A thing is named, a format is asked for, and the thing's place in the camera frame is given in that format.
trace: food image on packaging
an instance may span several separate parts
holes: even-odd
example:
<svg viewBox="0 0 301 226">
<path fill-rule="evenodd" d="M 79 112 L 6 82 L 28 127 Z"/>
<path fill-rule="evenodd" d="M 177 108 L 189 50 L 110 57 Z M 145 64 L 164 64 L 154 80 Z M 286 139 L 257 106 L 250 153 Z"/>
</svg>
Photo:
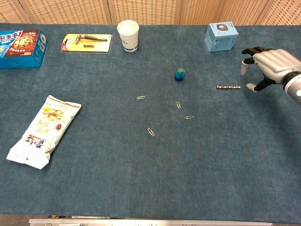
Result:
<svg viewBox="0 0 301 226">
<path fill-rule="evenodd" d="M 57 110 L 48 106 L 43 107 L 41 112 L 42 115 L 44 115 L 44 118 L 49 121 L 61 120 L 64 116 L 64 112 L 62 110 Z"/>
<path fill-rule="evenodd" d="M 38 39 L 39 30 L 24 30 L 6 51 L 4 57 L 31 56 Z"/>
<path fill-rule="evenodd" d="M 6 52 L 6 50 L 9 48 L 8 45 L 0 45 L 0 58 L 2 58 Z"/>
</svg>

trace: packaged tool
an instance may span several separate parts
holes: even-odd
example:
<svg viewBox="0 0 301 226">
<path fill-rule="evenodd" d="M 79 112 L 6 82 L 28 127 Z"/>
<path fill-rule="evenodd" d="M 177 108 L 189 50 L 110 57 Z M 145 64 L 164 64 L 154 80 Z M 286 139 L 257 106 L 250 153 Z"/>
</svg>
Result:
<svg viewBox="0 0 301 226">
<path fill-rule="evenodd" d="M 61 51 L 72 52 L 109 52 L 111 34 L 67 34 Z"/>
</svg>

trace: wooden wall panel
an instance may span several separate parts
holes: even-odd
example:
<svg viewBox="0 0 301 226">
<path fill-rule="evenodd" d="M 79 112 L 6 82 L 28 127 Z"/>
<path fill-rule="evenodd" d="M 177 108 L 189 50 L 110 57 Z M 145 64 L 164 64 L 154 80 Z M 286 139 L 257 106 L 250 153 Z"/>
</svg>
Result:
<svg viewBox="0 0 301 226">
<path fill-rule="evenodd" d="M 267 0 L 223 0 L 218 21 L 232 21 L 234 25 L 254 25 L 267 4 Z"/>
<path fill-rule="evenodd" d="M 222 0 L 183 0 L 180 24 L 207 25 L 216 22 Z"/>
<path fill-rule="evenodd" d="M 274 0 L 262 25 L 301 25 L 301 0 Z"/>
<path fill-rule="evenodd" d="M 17 0 L 0 0 L 0 23 L 30 23 Z"/>
<path fill-rule="evenodd" d="M 39 24 L 111 24 L 106 0 L 19 0 Z"/>
<path fill-rule="evenodd" d="M 108 0 L 112 23 L 179 24 L 182 0 Z"/>
</svg>

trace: small blue box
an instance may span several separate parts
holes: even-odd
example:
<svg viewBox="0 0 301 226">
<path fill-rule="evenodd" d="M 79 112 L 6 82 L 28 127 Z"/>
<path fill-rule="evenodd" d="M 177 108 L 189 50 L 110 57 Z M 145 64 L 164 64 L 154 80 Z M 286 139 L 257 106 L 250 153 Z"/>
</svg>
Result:
<svg viewBox="0 0 301 226">
<path fill-rule="evenodd" d="M 209 52 L 230 50 L 238 37 L 233 23 L 220 22 L 211 23 L 208 26 L 204 41 Z"/>
<path fill-rule="evenodd" d="M 41 67 L 47 44 L 41 30 L 0 31 L 0 69 Z"/>
</svg>

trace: cookie box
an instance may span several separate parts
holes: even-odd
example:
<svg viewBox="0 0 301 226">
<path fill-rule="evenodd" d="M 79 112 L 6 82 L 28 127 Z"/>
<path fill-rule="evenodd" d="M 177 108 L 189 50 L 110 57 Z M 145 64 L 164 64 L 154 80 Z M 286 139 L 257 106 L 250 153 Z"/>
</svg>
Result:
<svg viewBox="0 0 301 226">
<path fill-rule="evenodd" d="M 41 67 L 47 44 L 41 30 L 0 31 L 0 69 Z"/>
</svg>

